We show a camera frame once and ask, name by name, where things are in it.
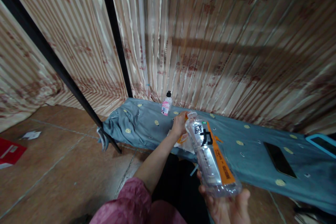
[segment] pink clothing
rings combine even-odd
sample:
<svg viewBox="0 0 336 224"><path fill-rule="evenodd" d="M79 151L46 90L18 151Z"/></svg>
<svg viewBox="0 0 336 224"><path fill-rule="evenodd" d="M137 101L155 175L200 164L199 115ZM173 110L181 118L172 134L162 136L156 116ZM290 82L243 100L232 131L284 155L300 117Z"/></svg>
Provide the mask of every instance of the pink clothing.
<svg viewBox="0 0 336 224"><path fill-rule="evenodd" d="M145 184L138 178L130 178L121 189L118 198L106 202L94 215L90 224L187 224L175 207L166 201L155 201Z"/></svg>

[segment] paper scrap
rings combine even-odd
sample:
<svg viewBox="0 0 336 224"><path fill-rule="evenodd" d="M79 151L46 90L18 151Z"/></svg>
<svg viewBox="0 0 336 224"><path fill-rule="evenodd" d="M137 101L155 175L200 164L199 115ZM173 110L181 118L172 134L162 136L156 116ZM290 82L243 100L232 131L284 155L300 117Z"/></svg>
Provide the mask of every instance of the paper scrap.
<svg viewBox="0 0 336 224"><path fill-rule="evenodd" d="M40 136L41 133L42 133L41 131L39 131L39 132L35 132L34 134L32 134L32 135L28 138L28 140L32 140L32 139L38 138L38 137Z"/></svg>
<svg viewBox="0 0 336 224"><path fill-rule="evenodd" d="M27 132L22 138L29 138L29 137L31 137L34 133L35 133L35 131Z"/></svg>

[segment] floor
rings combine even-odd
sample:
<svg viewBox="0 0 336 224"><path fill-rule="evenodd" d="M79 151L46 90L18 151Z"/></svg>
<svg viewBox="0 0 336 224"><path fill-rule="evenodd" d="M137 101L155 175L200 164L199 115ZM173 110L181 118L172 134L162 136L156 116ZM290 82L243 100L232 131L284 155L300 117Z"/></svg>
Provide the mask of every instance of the floor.
<svg viewBox="0 0 336 224"><path fill-rule="evenodd" d="M39 138L20 139L34 130L42 131ZM115 199L150 152L120 145L122 154L111 146L102 153L97 136L85 111L58 105L41 107L2 132L0 137L28 149L14 166L0 170L0 223L71 223ZM297 223L290 199L244 187L251 192L252 223Z"/></svg>

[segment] bed post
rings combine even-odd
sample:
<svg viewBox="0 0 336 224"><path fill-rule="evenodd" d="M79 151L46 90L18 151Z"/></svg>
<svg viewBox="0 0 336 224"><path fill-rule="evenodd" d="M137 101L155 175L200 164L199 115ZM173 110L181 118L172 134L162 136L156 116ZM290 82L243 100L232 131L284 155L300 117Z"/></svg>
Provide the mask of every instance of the bed post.
<svg viewBox="0 0 336 224"><path fill-rule="evenodd" d="M47 40L44 38L43 34L35 24L35 22L32 20L20 0L1 0L8 10L11 12L11 14L14 16L14 18L17 20L17 22L21 25L21 27L25 30L25 32L28 34L30 39L33 41L33 43L37 46L37 48L40 50L40 52L43 54L43 56L47 59L47 61L50 63L50 65L53 67L53 69L56 71L56 73L60 76L60 78L64 81L64 83L68 86L70 91L73 93L73 95L77 98L77 100L80 102L80 104L83 106L83 108L86 110L86 112L89 114L89 116L94 120L94 122L97 124L98 127L102 128L102 131L104 135L108 138L110 143L114 146L114 148L117 150L118 153L121 153L121 149L116 144L115 140L109 136L106 132L104 132L103 129L103 123L87 101L87 99L84 97L82 92L79 90L78 86L68 73L68 71L65 69L57 55L55 54L54 50L51 48Z"/></svg>
<svg viewBox="0 0 336 224"><path fill-rule="evenodd" d="M108 18L110 20L110 25L111 25L111 30L113 33L113 38L115 42L115 47L117 49L119 61L120 61L120 66L121 66L121 71L122 75L124 77L125 85L126 85L126 90L129 98L133 98L132 94L132 87L131 87L131 82L130 82L130 77L128 76L128 71L127 71L127 65L126 65L126 59L125 59L125 54L124 54L124 47L123 43L121 40L121 35L119 31L119 25L118 25L118 20L117 20L117 14L116 10L114 8L114 1L113 0L105 0L105 5L107 9L107 14Z"/></svg>

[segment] striped curtain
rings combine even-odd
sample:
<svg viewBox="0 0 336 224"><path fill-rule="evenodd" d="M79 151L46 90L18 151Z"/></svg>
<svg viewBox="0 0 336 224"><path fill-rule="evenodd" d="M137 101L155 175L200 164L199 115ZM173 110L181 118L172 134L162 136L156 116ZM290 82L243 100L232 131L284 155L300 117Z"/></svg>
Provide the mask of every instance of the striped curtain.
<svg viewBox="0 0 336 224"><path fill-rule="evenodd" d="M114 0L136 98L336 131L336 0Z"/></svg>
<svg viewBox="0 0 336 224"><path fill-rule="evenodd" d="M98 114L127 98L104 0L20 0ZM41 105L81 108L1 4L0 132Z"/></svg>

